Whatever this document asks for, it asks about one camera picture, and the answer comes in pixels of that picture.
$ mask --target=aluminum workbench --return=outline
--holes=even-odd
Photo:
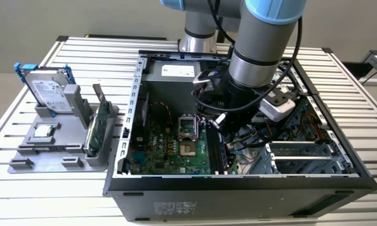
[[[227,44],[219,45],[225,53]],[[112,147],[117,148],[123,116],[131,92],[137,51],[176,51],[175,41],[68,38],[57,41],[41,65],[73,69],[83,97],[97,103],[91,85],[100,83],[107,99],[119,106]],[[291,57],[293,48],[284,56]],[[359,156],[377,181],[377,103],[333,53],[303,48],[299,61]],[[0,224],[116,225],[128,224],[112,198],[101,196],[105,172],[9,174],[11,158],[33,122],[35,98],[23,88],[0,120]],[[160,225],[377,225],[377,191],[319,219],[275,221],[160,222]]]

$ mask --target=green circuit board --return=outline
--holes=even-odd
[[[97,108],[95,122],[93,122],[93,128],[92,128],[92,134],[91,134],[91,140],[89,145],[95,152],[99,152],[103,146],[103,141],[105,138],[105,132],[107,132],[107,126],[108,126],[108,102],[107,99],[103,97],[100,99],[100,106]]]
[[[228,162],[231,167],[227,169],[228,174],[237,174],[237,163],[236,163],[236,156],[228,156]]]
[[[203,124],[199,126],[200,132],[196,142],[180,142],[177,131],[173,131],[172,128],[167,129],[153,122],[151,122],[149,129],[147,151],[133,153],[133,174],[211,174],[207,132]]]

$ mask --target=power supply label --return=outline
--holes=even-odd
[[[72,113],[61,85],[55,81],[35,80],[33,86],[47,108],[57,113]]]
[[[155,202],[157,215],[195,214],[197,202]]]
[[[163,76],[176,77],[193,77],[195,78],[195,66],[192,65],[164,65]]]

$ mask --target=wire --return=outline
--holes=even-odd
[[[367,80],[364,80],[364,82],[361,83],[361,85],[364,85],[365,82],[369,81],[369,79],[371,79],[376,74],[377,74],[377,72],[375,72],[375,73],[367,78]]]
[[[232,144],[236,144],[236,143],[239,143],[239,142],[241,142],[241,141],[245,141],[245,140],[248,140],[249,138],[252,138],[252,137],[256,136],[256,135],[257,135],[257,130],[256,130],[256,132],[255,132],[253,134],[247,135],[245,137],[233,140],[229,144],[232,145]]]
[[[241,151],[247,148],[259,148],[259,147],[264,147],[267,143],[269,143],[273,139],[276,139],[276,137],[279,135],[271,136],[268,139],[265,139],[264,141],[259,142],[257,144],[255,144],[256,140],[252,141],[249,144],[244,145],[241,148],[237,149],[237,151]]]
[[[249,164],[252,164],[255,161],[256,161],[256,159],[253,159],[252,161],[249,161],[249,162],[247,163],[247,165],[245,165],[244,168],[241,169],[241,172],[244,172],[244,169],[247,168],[247,166],[248,166]]]
[[[225,39],[229,40],[229,42],[232,42],[232,44],[235,44],[236,42],[235,42],[233,38],[231,38],[231,36],[225,32],[225,30],[223,29],[221,22],[220,22],[220,20],[216,17],[216,11],[217,11],[217,9],[220,7],[220,0],[216,0],[215,7],[213,7],[213,4],[212,4],[212,0],[208,0],[208,6],[209,6],[209,10],[211,10],[213,21],[216,23],[216,26],[219,27],[220,33],[224,35]]]
[[[300,133],[301,129],[304,129],[304,125],[303,125],[304,116],[307,116],[307,117],[309,118],[309,122],[311,122],[311,125],[312,125],[312,127],[313,127],[313,130],[315,130],[315,132],[316,132],[317,138],[319,138],[319,139],[323,139],[323,133],[321,133],[321,131],[320,131],[317,125],[316,125],[315,123],[312,123],[312,117],[313,117],[315,119],[317,119],[317,117],[316,117],[315,115],[309,114],[309,113],[303,113],[303,114],[301,114],[300,127],[299,127],[299,129],[297,129],[295,135],[297,135],[297,134]]]
[[[267,120],[265,120],[265,123],[267,123],[267,128],[268,128],[269,134],[272,135],[271,127],[269,127]]]
[[[172,113],[171,113],[171,109],[169,107],[164,104],[164,102],[153,102],[155,105],[161,105],[165,107],[165,109],[168,110],[168,115],[169,115],[169,122],[172,124]]]
[[[285,71],[285,69],[284,69],[283,66],[279,65],[277,68],[281,70],[281,72]],[[295,75],[293,75],[292,73],[288,73],[288,78],[291,79],[291,82],[292,82],[292,84],[293,84],[293,90],[292,90],[292,91],[299,90],[299,89],[300,89],[300,86],[299,86],[299,84],[297,84],[297,82],[296,82],[296,78],[295,78]]]
[[[293,131],[289,129],[289,138],[288,139],[292,140],[293,136],[295,136]]]
[[[244,149],[247,149],[248,148],[248,146],[249,145],[252,145],[253,143],[256,143],[259,141],[259,139],[255,139],[251,143],[244,143],[244,141],[241,141],[240,142],[240,144],[243,145],[243,147],[241,148],[239,148],[236,151],[241,151],[241,150],[244,150]]]
[[[301,34],[303,34],[303,18],[300,17],[299,21],[297,21],[297,39],[296,39],[296,46],[295,46],[295,50],[293,50],[293,55],[292,55],[292,59],[288,63],[288,66],[285,68],[285,71],[283,72],[280,78],[277,79],[277,81],[275,82],[275,84],[268,88],[268,90],[256,98],[256,100],[253,100],[251,103],[248,103],[247,105],[237,107],[237,108],[219,108],[215,106],[211,106],[208,104],[205,104],[204,102],[201,102],[199,100],[199,97],[195,95],[195,99],[197,101],[197,103],[200,105],[203,105],[204,107],[208,107],[216,111],[223,111],[223,112],[237,112],[237,111],[243,111],[247,108],[249,108],[251,106],[253,106],[255,104],[257,104],[269,94],[269,92],[277,87],[277,85],[281,83],[281,81],[284,80],[285,76],[288,75],[288,72],[295,64],[295,60],[300,51],[300,43],[301,43]]]
[[[243,151],[231,151],[231,153],[232,153],[232,154],[241,155],[241,156],[245,157],[247,159],[253,160],[253,158],[251,158],[249,156],[247,156]]]
[[[197,109],[197,113],[205,117],[219,117],[220,116],[219,114],[205,113],[204,111],[200,111],[200,109]]]

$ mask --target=white wall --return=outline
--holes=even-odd
[[[176,40],[183,30],[184,13],[159,0],[0,0],[0,72],[16,61],[39,63],[59,35]],[[303,46],[331,47],[343,60],[360,60],[377,49],[377,0],[309,0]]]

